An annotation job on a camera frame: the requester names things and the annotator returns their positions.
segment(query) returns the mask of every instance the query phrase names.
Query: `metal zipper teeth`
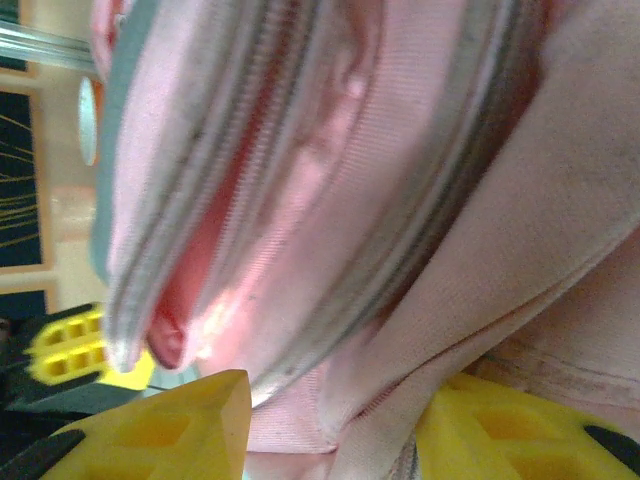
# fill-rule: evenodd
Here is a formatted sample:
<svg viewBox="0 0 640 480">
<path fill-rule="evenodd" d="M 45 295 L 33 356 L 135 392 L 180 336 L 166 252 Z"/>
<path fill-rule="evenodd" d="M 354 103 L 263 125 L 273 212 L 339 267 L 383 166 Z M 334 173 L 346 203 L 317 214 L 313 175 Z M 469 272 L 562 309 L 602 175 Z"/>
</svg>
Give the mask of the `metal zipper teeth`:
<svg viewBox="0 0 640 480">
<path fill-rule="evenodd" d="M 502 24 L 500 24 L 500 22 L 497 21 L 498 19 L 495 18 L 497 12 L 492 14 L 493 16 L 491 18 L 482 20 L 485 26 L 482 26 L 482 23 L 478 25 L 477 23 L 478 19 L 477 18 L 473 19 L 472 17 L 468 17 L 469 18 L 468 24 L 469 22 L 471 22 L 470 24 L 471 28 L 475 31 L 478 31 L 478 26 L 481 29 L 484 28 L 486 33 L 491 33 L 494 36 L 493 38 L 494 44 L 496 41 L 498 41 L 500 45 L 503 45 L 504 40 L 508 38 L 508 36 L 506 35 L 507 32 L 505 31 L 500 32 L 500 29 L 505 28 L 504 19 L 505 17 L 508 17 L 508 19 L 512 19 L 514 18 L 514 15 L 516 15 L 517 13 L 517 9 L 514 9 L 511 4 L 512 4 L 511 0 L 503 0 L 503 3 L 502 3 L 503 6 L 501 7 L 502 11 L 500 13 L 500 15 L 502 15 L 502 18 L 503 18 Z M 479 64 L 478 62 L 481 58 L 486 58 L 486 53 L 484 53 L 479 58 L 476 57 L 475 59 L 472 59 L 474 62 L 474 67 L 476 69 L 481 68 L 486 70 L 489 65 Z M 478 73 L 476 70 L 475 72 L 473 72 L 473 77 L 476 77 L 477 74 Z M 473 83 L 476 81 L 475 78 L 473 77 L 467 77 L 466 80 L 464 80 L 467 84 L 469 84 L 469 87 L 473 87 L 471 90 L 467 88 L 467 90 L 464 92 L 465 97 L 469 95 L 470 91 L 473 91 L 474 88 L 477 88 L 476 84 Z M 478 115 L 477 114 L 474 115 L 473 118 L 477 119 Z M 413 178 L 420 178 L 420 175 L 414 175 Z M 448 188 L 441 189 L 441 192 L 447 192 L 447 191 L 449 191 Z M 416 196 L 416 198 L 425 199 L 425 194 L 424 193 L 421 194 L 420 197 Z M 460 197 L 449 199 L 449 200 L 453 200 L 453 201 L 441 203 L 440 206 L 438 207 L 439 212 L 440 211 L 447 212 L 447 219 L 436 217 L 435 220 L 433 218 L 430 218 L 429 222 L 425 221 L 425 219 L 420 219 L 420 223 L 425 225 L 424 231 L 419 230 L 418 233 L 414 235 L 414 239 L 412 240 L 412 243 L 409 244 L 408 247 L 406 246 L 404 247 L 405 253 L 401 255 L 398 260 L 396 260 L 397 266 L 395 268 L 395 271 L 392 272 L 387 278 L 383 279 L 382 282 L 380 281 L 380 279 L 376 279 L 375 272 L 381 267 L 380 262 L 385 260 L 389 261 L 389 259 L 393 258 L 393 256 L 391 255 L 392 252 L 388 252 L 388 249 L 382 248 L 379 245 L 375 245 L 375 246 L 369 245 L 371 250 L 379 251 L 378 255 L 380 255 L 380 252 L 385 252 L 385 251 L 388 252 L 388 254 L 384 254 L 383 258 L 374 262 L 373 264 L 368 261 L 362 261 L 363 252 L 360 252 L 360 255 L 356 258 L 356 261 L 354 262 L 354 264 L 363 264 L 363 265 L 372 264 L 374 265 L 374 268 L 369 269 L 368 271 L 365 271 L 365 272 L 363 272 L 362 269 L 358 269 L 358 268 L 354 268 L 349 271 L 351 273 L 359 271 L 360 278 L 363 278 L 364 282 L 362 280 L 357 280 L 357 279 L 354 280 L 353 278 L 343 279 L 344 283 L 332 289 L 332 291 L 329 292 L 327 296 L 325 296 L 325 301 L 320 302 L 320 305 L 322 305 L 323 307 L 322 310 L 320 309 L 316 310 L 312 314 L 312 317 L 314 318 L 314 322 L 313 322 L 313 325 L 310 325 L 308 327 L 308 330 L 305 332 L 306 341 L 297 342 L 296 345 L 292 345 L 291 346 L 292 348 L 287 350 L 286 357 L 281 357 L 281 359 L 267 373 L 265 373 L 260 378 L 256 379 L 256 381 L 253 384 L 253 392 L 254 392 L 255 398 L 266 399 L 274 390 L 275 385 L 280 385 L 280 387 L 286 386 L 287 384 L 291 383 L 291 381 L 298 378 L 299 375 L 304 374 L 305 371 L 308 371 L 315 364 L 317 364 L 322 358 L 324 358 L 326 353 L 329 352 L 334 345 L 339 343 L 350 332 L 352 332 L 355 328 L 357 328 L 358 325 L 362 325 L 367 320 L 372 318 L 376 314 L 376 312 L 378 312 L 384 305 L 386 305 L 390 300 L 392 300 L 394 292 L 398 291 L 398 289 L 404 283 L 405 280 L 403 279 L 405 279 L 407 276 L 410 276 L 412 272 L 416 270 L 417 266 L 424 264 L 425 252 L 429 254 L 432 252 L 433 248 L 435 248 L 434 245 L 437 244 L 437 242 L 435 241 L 435 238 L 440 236 L 440 231 L 446 230 L 446 227 L 450 225 L 451 222 L 448 219 L 451 218 L 452 212 L 449 211 L 449 207 L 452 207 L 454 204 L 458 205 L 460 203 Z M 392 217 L 403 218 L 402 215 L 397 214 L 397 209 L 393 210 L 393 212 L 391 212 L 390 215 Z M 411 231 L 411 230 L 415 231 L 415 225 L 412 225 L 411 227 L 412 228 L 410 229 L 409 226 L 405 226 L 406 231 Z M 398 231 L 400 231 L 400 229 L 395 229 L 394 233 L 397 234 Z M 361 306 L 358 307 L 358 311 L 355 311 L 356 309 L 354 307 L 357 307 L 358 303 L 360 303 Z M 335 319 L 344 320 L 345 318 L 353 318 L 353 321 L 351 321 L 344 328 L 339 327 L 337 324 L 335 324 Z M 337 328 L 342 328 L 339 334 L 336 331 Z M 308 346 L 310 344 L 313 344 L 316 346 L 316 348 L 318 348 L 318 355 L 316 356 L 317 358 L 309 357 Z"/>
<path fill-rule="evenodd" d="M 161 194 L 167 197 L 164 208 L 159 209 L 159 216 L 151 228 L 147 229 L 137 255 L 132 256 L 134 265 L 122 282 L 120 294 L 110 306 L 109 317 L 118 319 L 109 335 L 112 342 L 117 344 L 119 339 L 137 339 L 147 327 L 143 322 L 155 306 L 164 282 L 183 253 L 190 233 L 206 211 L 213 192 L 226 177 L 220 175 L 220 168 L 212 167 L 229 166 L 246 134 L 256 106 L 263 100 L 260 98 L 261 83 L 278 51 L 278 41 L 281 38 L 284 20 L 288 19 L 288 11 L 291 5 L 297 3 L 292 0 L 275 0 L 264 6 L 262 21 L 252 41 L 251 52 L 243 59 L 241 80 L 235 81 L 236 93 L 230 102 L 228 120 L 224 123 L 222 131 L 215 136 L 219 140 L 213 142 L 217 148 L 208 144 L 211 138 L 208 138 L 209 135 L 201 127 L 197 133 L 197 137 L 200 138 L 194 137 L 196 142 L 192 151 L 213 151 L 212 155 L 202 165 L 190 165 L 193 160 L 187 155 L 178 178 L 172 185 L 161 189 Z M 216 123 L 215 118 L 207 120 Z M 201 181 L 185 182 L 188 175 Z M 191 184 L 191 191 L 184 192 L 180 185 L 187 183 Z M 177 199 L 170 198 L 170 192 L 183 195 L 177 195 Z M 131 368 L 131 360 L 129 358 L 128 365 L 122 362 L 121 367 Z"/>
<path fill-rule="evenodd" d="M 248 154 L 246 168 L 234 191 L 232 206 L 216 249 L 214 265 L 209 272 L 209 285 L 201 295 L 202 306 L 206 306 L 217 287 L 224 284 L 225 273 L 233 273 L 234 260 L 237 260 L 237 254 L 243 250 L 245 241 L 249 240 L 247 233 L 253 230 L 263 197 L 268 193 L 269 185 L 265 181 L 267 169 L 274 170 L 280 164 L 280 159 L 273 156 L 275 143 L 281 134 L 281 127 L 299 80 L 318 4 L 318 0 L 294 0 L 289 7 L 289 19 L 285 21 L 287 25 L 277 54 L 281 61 L 276 60 L 272 73 L 265 79 L 265 84 L 271 91 L 270 102 L 263 109 L 262 125 L 250 140 L 252 151 Z"/>
<path fill-rule="evenodd" d="M 523 8 L 520 2 L 515 2 L 515 4 L 505 6 L 505 10 L 502 12 L 502 21 L 498 20 L 496 22 L 496 25 L 499 27 L 502 26 L 503 29 L 501 35 L 498 37 L 502 40 L 500 42 L 502 45 L 502 48 L 500 48 L 501 53 L 496 58 L 495 68 L 493 68 L 493 70 L 496 71 L 496 74 L 494 74 L 494 78 L 492 78 L 486 98 L 483 102 L 482 108 L 480 109 L 482 115 L 476 116 L 476 119 L 473 122 L 473 136 L 470 141 L 467 142 L 468 146 L 465 150 L 477 152 L 486 146 L 483 141 L 486 137 L 482 135 L 482 133 L 487 134 L 486 130 L 491 130 L 493 128 L 493 123 L 485 122 L 485 119 L 488 116 L 496 116 L 503 120 L 508 117 L 506 112 L 508 111 L 510 104 L 509 102 L 504 101 L 504 92 L 500 87 L 503 86 L 503 83 L 507 81 L 510 74 L 517 69 L 522 61 L 522 51 L 519 47 L 521 45 L 530 45 L 530 42 L 535 40 L 531 38 L 531 32 L 536 32 L 536 28 L 533 23 L 536 19 L 541 18 L 541 14 L 542 11 L 539 9 L 539 5 L 529 5 L 528 8 Z M 517 91 L 518 86 L 519 84 L 516 84 L 513 85 L 512 88 Z M 412 248 L 409 249 L 407 256 L 404 259 L 404 263 L 401 265 L 401 267 L 404 268 L 399 268 L 394 272 L 394 274 L 389 278 L 388 283 L 383 286 L 382 293 L 380 294 L 380 298 L 383 299 L 382 301 L 389 299 L 389 292 L 393 291 L 394 288 L 398 288 L 402 283 L 400 278 L 403 277 L 408 270 L 412 269 L 416 263 L 421 264 L 424 255 L 420 255 L 417 252 L 419 252 L 424 246 L 424 243 L 424 238 L 419 236 Z M 369 309 L 372 309 L 372 305 L 374 304 L 376 304 L 376 302 L 369 304 Z M 354 419 L 357 421 L 358 419 L 365 418 L 375 409 L 383 405 L 385 400 L 391 396 L 400 383 L 401 381 L 396 381 L 382 390 L 361 412 L 354 417 Z"/>
</svg>

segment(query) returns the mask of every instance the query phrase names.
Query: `beige wall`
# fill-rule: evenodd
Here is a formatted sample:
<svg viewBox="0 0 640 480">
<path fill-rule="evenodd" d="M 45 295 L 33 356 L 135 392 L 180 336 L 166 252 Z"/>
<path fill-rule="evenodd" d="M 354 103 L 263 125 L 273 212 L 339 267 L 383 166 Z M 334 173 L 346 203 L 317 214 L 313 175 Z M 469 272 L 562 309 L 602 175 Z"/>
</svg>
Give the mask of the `beige wall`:
<svg viewBox="0 0 640 480">
<path fill-rule="evenodd" d="M 32 26 L 42 31 L 86 39 L 89 32 L 90 0 L 32 0 Z M 0 74 L 0 84 L 35 88 L 40 96 L 42 142 L 40 155 L 46 169 L 47 188 L 56 198 L 74 193 L 76 204 L 73 232 L 65 228 L 63 209 L 52 204 L 54 266 L 51 271 L 0 275 L 0 289 L 23 283 L 53 280 L 57 284 L 57 306 L 73 307 L 104 298 L 105 288 L 93 274 L 88 260 L 89 221 L 93 208 L 95 171 L 82 162 L 78 143 L 78 72 L 44 65 L 37 75 L 24 78 Z"/>
</svg>

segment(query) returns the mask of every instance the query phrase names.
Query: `metal pole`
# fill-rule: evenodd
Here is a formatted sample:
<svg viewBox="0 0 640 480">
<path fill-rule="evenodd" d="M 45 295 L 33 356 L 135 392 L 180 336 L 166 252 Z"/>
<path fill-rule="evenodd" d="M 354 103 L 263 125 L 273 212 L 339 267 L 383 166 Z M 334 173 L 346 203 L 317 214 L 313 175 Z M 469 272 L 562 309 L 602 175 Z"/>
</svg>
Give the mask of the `metal pole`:
<svg viewBox="0 0 640 480">
<path fill-rule="evenodd" d="M 89 44 L 0 20 L 0 56 L 95 73 Z"/>
</svg>

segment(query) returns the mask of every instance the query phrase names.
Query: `pink fabric bag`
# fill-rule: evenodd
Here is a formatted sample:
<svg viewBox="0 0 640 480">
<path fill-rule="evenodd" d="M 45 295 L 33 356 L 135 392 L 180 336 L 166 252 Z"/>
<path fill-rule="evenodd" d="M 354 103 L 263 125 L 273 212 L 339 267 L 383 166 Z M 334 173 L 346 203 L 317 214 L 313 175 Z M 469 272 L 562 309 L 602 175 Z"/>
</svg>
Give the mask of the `pink fabric bag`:
<svg viewBox="0 0 640 480">
<path fill-rule="evenodd" d="M 561 7 L 543 41 L 535 1 L 138 0 L 103 62 L 113 365 L 247 369 L 255 479 L 414 478 L 490 350 L 638 437 L 640 6 Z"/>
</svg>

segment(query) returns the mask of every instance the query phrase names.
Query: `yellow plastic object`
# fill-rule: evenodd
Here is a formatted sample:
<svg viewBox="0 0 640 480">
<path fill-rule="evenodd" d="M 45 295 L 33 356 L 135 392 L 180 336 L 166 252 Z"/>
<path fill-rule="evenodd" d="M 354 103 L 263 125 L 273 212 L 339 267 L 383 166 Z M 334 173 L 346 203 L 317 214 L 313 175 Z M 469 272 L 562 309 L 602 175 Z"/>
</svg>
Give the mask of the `yellow plastic object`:
<svg viewBox="0 0 640 480">
<path fill-rule="evenodd" d="M 102 306 L 49 323 L 25 353 L 32 356 L 29 372 L 45 385 L 58 385 L 84 375 L 101 372 L 96 383 L 142 391 L 149 385 L 154 362 L 145 351 L 129 373 L 118 373 L 107 364 L 100 331 Z"/>
<path fill-rule="evenodd" d="M 42 478 L 240 480 L 250 420 L 246 372 L 222 372 L 61 429 L 86 438 Z"/>
<path fill-rule="evenodd" d="M 422 478 L 638 480 L 585 425 L 618 431 L 590 415 L 460 374 L 436 393 L 417 425 Z"/>
</svg>

